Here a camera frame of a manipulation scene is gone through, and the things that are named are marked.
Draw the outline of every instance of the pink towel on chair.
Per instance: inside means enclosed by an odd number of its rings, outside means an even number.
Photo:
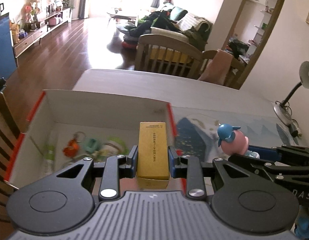
[[[207,64],[206,69],[198,80],[223,85],[227,73],[229,72],[232,61],[232,55],[228,52],[218,49],[213,60]]]

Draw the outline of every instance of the keychain ring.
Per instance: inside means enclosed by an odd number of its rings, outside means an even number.
[[[82,135],[83,135],[82,141],[78,141],[79,134],[82,134]],[[73,136],[74,136],[74,138],[76,139],[76,142],[77,142],[77,143],[83,142],[83,141],[85,140],[85,138],[86,138],[86,134],[85,134],[84,132],[81,132],[81,131],[77,131]]]

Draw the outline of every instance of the black circular joint cover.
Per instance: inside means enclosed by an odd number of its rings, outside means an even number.
[[[91,214],[91,194],[72,179],[39,180],[11,195],[7,212],[22,231],[56,234],[75,227]]]
[[[254,175],[225,183],[215,192],[211,207],[223,222],[251,234],[290,230],[299,211],[290,191]]]

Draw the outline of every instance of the lamp neck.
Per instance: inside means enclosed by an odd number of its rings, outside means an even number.
[[[302,84],[301,82],[299,82],[298,84],[295,85],[295,87],[291,90],[291,92],[288,94],[288,96],[286,97],[286,99],[284,99],[281,103],[280,106],[285,106],[285,104],[290,100],[290,98],[292,97],[292,95],[294,94],[294,92],[296,92],[296,90],[301,87]]]

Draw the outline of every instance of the keychain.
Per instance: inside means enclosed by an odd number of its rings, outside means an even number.
[[[79,134],[82,134],[83,135],[83,139],[81,141],[78,141],[78,138],[79,138]],[[86,135],[85,133],[83,132],[76,132],[74,135],[73,135],[73,139],[70,140],[68,142],[68,145],[66,148],[63,149],[63,153],[65,156],[69,157],[69,158],[73,158],[75,157],[75,155],[77,154],[77,152],[79,151],[80,149],[80,145],[79,143],[84,141]]]

